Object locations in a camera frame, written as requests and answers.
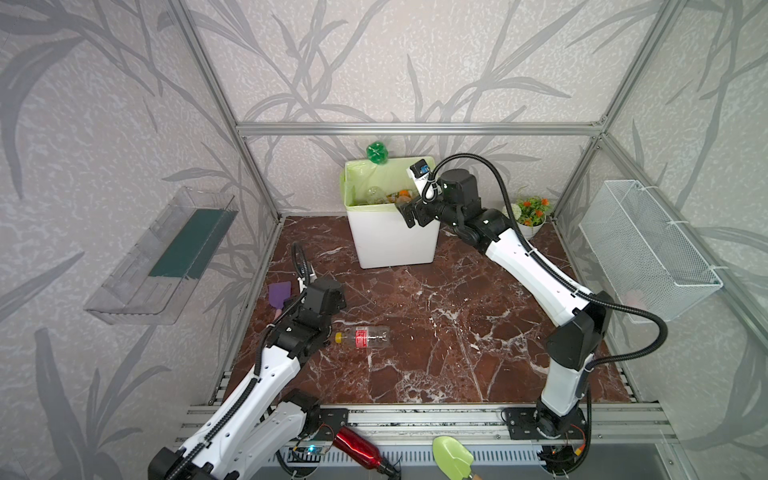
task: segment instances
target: trash bin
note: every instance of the trash bin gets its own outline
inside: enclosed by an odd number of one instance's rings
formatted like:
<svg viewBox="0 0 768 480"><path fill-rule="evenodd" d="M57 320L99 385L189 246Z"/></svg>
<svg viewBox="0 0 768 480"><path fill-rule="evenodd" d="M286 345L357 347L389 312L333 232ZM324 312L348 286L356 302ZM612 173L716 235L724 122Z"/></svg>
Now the trash bin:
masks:
<svg viewBox="0 0 768 480"><path fill-rule="evenodd" d="M390 194L413 190L408 167L431 157L390 158L377 165L369 160L348 161L341 174L341 194L362 268L431 263L435 259L439 222L408 228L395 204L368 205L368 190L378 187Z"/></svg>

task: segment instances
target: green shovel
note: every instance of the green shovel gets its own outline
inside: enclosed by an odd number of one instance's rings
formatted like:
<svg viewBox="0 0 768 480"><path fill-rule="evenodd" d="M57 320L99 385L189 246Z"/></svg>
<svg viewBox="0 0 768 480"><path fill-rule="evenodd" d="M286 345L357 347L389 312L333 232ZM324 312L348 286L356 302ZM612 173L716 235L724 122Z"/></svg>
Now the green shovel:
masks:
<svg viewBox="0 0 768 480"><path fill-rule="evenodd" d="M451 480L482 480L480 475L472 472L471 465L475 457L457 439L445 436L436 438L432 441L432 454L437 466Z"/></svg>

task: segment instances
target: wallpaper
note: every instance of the wallpaper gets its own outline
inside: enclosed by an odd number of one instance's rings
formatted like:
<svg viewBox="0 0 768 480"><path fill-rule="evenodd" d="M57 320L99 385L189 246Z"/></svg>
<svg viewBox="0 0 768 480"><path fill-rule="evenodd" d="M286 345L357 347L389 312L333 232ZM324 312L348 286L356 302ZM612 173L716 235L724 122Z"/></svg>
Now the wallpaper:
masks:
<svg viewBox="0 0 768 480"><path fill-rule="evenodd" d="M162 2L0 2L0 477L146 478L273 221ZM181 186L240 212L173 326L83 310Z"/></svg>
<svg viewBox="0 0 768 480"><path fill-rule="evenodd" d="M514 122L598 120L661 0L187 4L238 121ZM373 140L249 139L281 211L313 214L343 211L339 169L365 157L359 147ZM527 192L550 197L562 191L578 145L586 143L384 140L393 157L492 157L510 191L527 185ZM500 202L498 188L481 183L483 194Z"/></svg>
<svg viewBox="0 0 768 480"><path fill-rule="evenodd" d="M765 125L768 2L693 2L677 20L611 127L670 202L765 305ZM602 154L560 219L591 288L609 287L578 221L603 180L621 174ZM768 357L720 294L669 324L656 353L627 362L643 400L659 400L702 480L763 478L768 468ZM614 321L622 352L652 325Z"/></svg>
<svg viewBox="0 0 768 480"><path fill-rule="evenodd" d="M560 197L573 171L586 137L505 136L391 136L391 137L262 137L251 141L260 171L268 179L273 198L283 212L339 213L344 205L339 193L339 175L347 160L366 158L366 146L382 140L389 156L440 158L441 143L451 153L482 154L498 168L507 191ZM478 162L456 160L444 168L467 168L478 178L483 206L501 209L502 194L490 170Z"/></svg>

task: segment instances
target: flower pot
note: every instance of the flower pot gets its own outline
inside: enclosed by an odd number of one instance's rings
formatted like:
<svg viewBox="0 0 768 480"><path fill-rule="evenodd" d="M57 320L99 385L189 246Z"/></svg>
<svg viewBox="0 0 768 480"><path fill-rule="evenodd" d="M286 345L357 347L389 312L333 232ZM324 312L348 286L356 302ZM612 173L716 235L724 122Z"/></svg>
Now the flower pot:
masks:
<svg viewBox="0 0 768 480"><path fill-rule="evenodd" d="M529 227L528 225L523 225L522 223L518 223L518 227L520 227L520 231L522 232L523 237L526 240L530 240L539 230L541 230L541 228L544 226L545 223L546 223L546 220L544 222L541 222L541 225L537 225L535 227Z"/></svg>

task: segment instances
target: marble surface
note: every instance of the marble surface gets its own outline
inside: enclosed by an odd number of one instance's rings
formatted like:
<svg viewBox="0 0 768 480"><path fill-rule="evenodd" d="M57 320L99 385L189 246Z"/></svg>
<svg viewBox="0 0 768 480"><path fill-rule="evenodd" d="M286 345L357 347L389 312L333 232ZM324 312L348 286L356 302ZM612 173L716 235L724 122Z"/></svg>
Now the marble surface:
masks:
<svg viewBox="0 0 768 480"><path fill-rule="evenodd" d="M347 308L334 332L388 325L392 346L352 349L332 344L288 385L322 403L534 402L544 387L554 330L533 296L501 267L445 228L435 261L363 270L345 217L289 217L233 369L229 390L253 366L260 332L274 318L266 286L292 281L290 244L299 241L319 275L345 285ZM572 275L552 225L532 242ZM605 345L598 353L607 355ZM591 375L597 402L628 402L615 367Z"/></svg>

